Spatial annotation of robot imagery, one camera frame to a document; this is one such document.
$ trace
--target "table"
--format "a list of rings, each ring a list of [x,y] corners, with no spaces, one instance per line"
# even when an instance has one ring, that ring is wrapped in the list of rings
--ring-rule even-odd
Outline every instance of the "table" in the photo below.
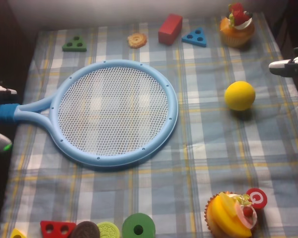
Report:
[[[20,125],[1,212],[0,237],[18,228],[28,238],[41,237],[40,221],[114,222],[142,212],[156,225],[156,237],[211,237],[204,209],[220,191],[245,193],[259,187],[268,196],[258,237],[298,237],[298,93],[291,79],[269,73],[279,49],[262,14],[245,49],[220,42],[221,18],[185,19],[181,35],[202,26],[207,47],[181,42],[158,43],[158,23],[41,32],[24,103],[51,95],[73,72],[101,60],[148,63],[165,75],[179,101],[176,129],[159,153],[126,171],[102,173],[64,157],[42,129]],[[127,37],[148,36],[140,49]],[[75,35],[87,52],[62,52]],[[256,90],[251,111],[234,114],[224,91],[244,80]]]

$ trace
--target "blue racket grip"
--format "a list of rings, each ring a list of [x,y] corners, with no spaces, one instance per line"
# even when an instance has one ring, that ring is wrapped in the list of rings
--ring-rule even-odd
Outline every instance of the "blue racket grip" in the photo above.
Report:
[[[0,122],[15,123],[14,112],[19,104],[2,104],[0,105]]]

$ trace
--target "tennis racket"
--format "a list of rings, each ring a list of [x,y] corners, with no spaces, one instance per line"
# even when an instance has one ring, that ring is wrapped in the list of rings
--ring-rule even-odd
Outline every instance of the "tennis racket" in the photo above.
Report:
[[[48,117],[39,114],[48,108]],[[66,155],[96,167],[147,158],[170,136],[177,117],[170,82],[154,68],[130,60],[86,66],[38,102],[0,105],[0,121],[34,122]]]

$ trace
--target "orange cupcake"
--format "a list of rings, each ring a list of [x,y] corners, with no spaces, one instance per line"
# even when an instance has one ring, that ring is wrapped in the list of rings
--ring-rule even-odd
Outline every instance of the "orange cupcake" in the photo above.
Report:
[[[216,238],[250,238],[255,231],[257,214],[247,194],[221,192],[208,201],[205,221]]]
[[[245,45],[255,32],[252,14],[244,11],[240,3],[229,7],[228,18],[220,23],[220,35],[224,44],[229,47],[239,48]]]

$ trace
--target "ball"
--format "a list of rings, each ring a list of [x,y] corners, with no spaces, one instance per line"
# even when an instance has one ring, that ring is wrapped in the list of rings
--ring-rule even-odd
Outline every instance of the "ball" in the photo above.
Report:
[[[238,81],[227,88],[224,100],[230,109],[244,111],[249,109],[255,101],[255,90],[249,83]]]

